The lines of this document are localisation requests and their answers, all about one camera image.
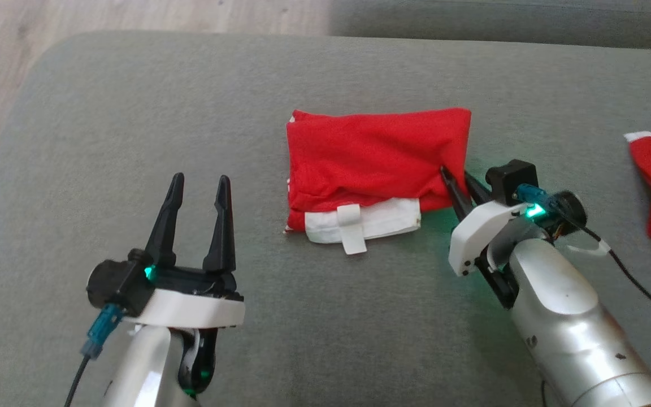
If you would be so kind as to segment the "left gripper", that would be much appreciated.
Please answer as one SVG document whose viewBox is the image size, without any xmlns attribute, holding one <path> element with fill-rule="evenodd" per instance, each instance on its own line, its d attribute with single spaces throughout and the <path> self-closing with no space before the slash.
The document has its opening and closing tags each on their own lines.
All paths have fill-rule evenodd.
<svg viewBox="0 0 651 407">
<path fill-rule="evenodd" d="M 223 329 L 245 321 L 245 298 L 237 291 L 235 232 L 233 231 L 232 186 L 227 175 L 220 176 L 215 195 L 214 234 L 202 270 L 174 267 L 173 243 L 177 214 L 183 204 L 184 174 L 175 173 L 145 252 L 152 263 L 146 269 L 153 278 L 155 291 L 142 313 L 125 317 L 127 322 L 173 329 Z"/>
</svg>

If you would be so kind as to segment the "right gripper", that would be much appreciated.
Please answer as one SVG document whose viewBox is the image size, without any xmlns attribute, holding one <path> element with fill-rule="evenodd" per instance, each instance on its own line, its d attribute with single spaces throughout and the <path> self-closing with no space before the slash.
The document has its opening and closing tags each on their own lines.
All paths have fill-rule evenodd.
<svg viewBox="0 0 651 407">
<path fill-rule="evenodd" d="M 519 240 L 522 227 L 519 219 L 527 205 L 508 207 L 493 201 L 491 191 L 468 172 L 465 172 L 468 193 L 464 193 L 447 168 L 442 166 L 440 171 L 459 220 L 450 235 L 450 267 L 456 276 L 483 276 L 501 306 L 511 309 L 519 288 L 508 266 L 509 255 Z"/>
</svg>

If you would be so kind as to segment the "red Bulls basketball jersey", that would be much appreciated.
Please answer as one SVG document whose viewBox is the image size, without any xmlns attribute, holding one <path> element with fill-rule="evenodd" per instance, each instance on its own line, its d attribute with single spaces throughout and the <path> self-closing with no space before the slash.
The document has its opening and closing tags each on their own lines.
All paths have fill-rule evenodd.
<svg viewBox="0 0 651 407">
<path fill-rule="evenodd" d="M 465 190 L 472 113 L 452 107 L 329 116 L 295 110 L 284 231 L 363 253 L 365 242 L 413 232 L 426 212 L 452 206 L 441 169 Z"/>
</svg>

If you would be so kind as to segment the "large grey sofa seat cushion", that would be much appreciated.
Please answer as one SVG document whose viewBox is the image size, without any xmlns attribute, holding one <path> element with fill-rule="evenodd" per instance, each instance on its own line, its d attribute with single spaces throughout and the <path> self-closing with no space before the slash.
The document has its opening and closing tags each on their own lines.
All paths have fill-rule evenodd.
<svg viewBox="0 0 651 407">
<path fill-rule="evenodd" d="M 651 291 L 648 188 L 623 134 L 651 129 L 651 50 L 387 38 L 78 34 L 29 70 L 0 132 L 0 407 L 62 407 L 98 312 L 85 286 L 142 248 L 173 174 L 174 252 L 200 266 L 232 180 L 245 323 L 219 335 L 213 407 L 540 405 L 480 276 L 447 261 L 451 211 L 361 257 L 284 234 L 294 109 L 472 111 L 467 167 L 535 163 Z"/>
</svg>

